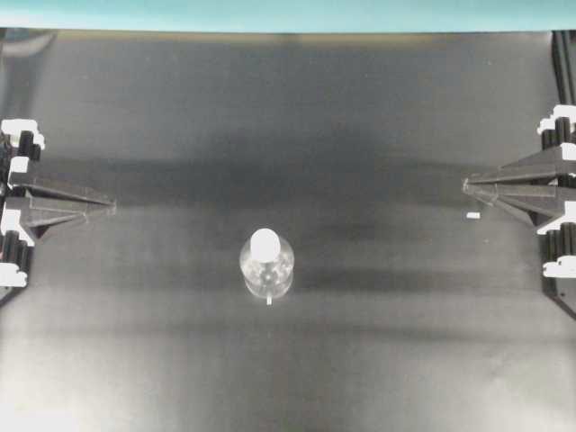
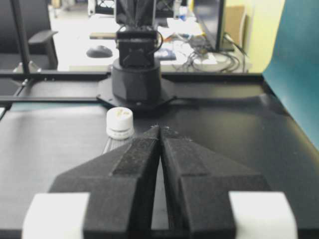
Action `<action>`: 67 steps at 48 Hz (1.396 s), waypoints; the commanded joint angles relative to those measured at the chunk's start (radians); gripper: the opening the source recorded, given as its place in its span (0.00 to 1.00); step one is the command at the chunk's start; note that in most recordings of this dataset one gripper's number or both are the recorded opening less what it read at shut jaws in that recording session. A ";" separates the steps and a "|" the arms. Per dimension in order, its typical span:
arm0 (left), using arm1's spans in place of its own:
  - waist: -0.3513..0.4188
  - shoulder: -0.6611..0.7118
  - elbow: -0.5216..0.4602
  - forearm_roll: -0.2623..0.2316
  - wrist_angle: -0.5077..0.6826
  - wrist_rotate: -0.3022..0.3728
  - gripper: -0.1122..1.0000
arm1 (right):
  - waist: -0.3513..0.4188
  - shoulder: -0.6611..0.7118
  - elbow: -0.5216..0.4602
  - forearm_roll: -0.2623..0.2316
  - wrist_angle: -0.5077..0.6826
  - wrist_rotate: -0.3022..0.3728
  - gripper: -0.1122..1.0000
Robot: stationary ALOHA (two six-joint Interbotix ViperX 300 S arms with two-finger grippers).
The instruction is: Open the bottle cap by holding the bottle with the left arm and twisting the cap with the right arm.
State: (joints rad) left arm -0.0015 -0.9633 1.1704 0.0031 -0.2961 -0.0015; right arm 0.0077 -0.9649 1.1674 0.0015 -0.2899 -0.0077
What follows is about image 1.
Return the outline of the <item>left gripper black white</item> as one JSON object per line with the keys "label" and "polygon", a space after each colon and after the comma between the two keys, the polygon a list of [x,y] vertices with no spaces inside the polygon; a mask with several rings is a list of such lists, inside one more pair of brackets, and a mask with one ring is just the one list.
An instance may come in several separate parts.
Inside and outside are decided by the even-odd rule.
{"label": "left gripper black white", "polygon": [[[115,200],[85,185],[31,174],[45,149],[35,120],[2,120],[1,143],[1,286],[24,288],[35,243],[112,215]],[[60,200],[31,200],[26,190]]]}

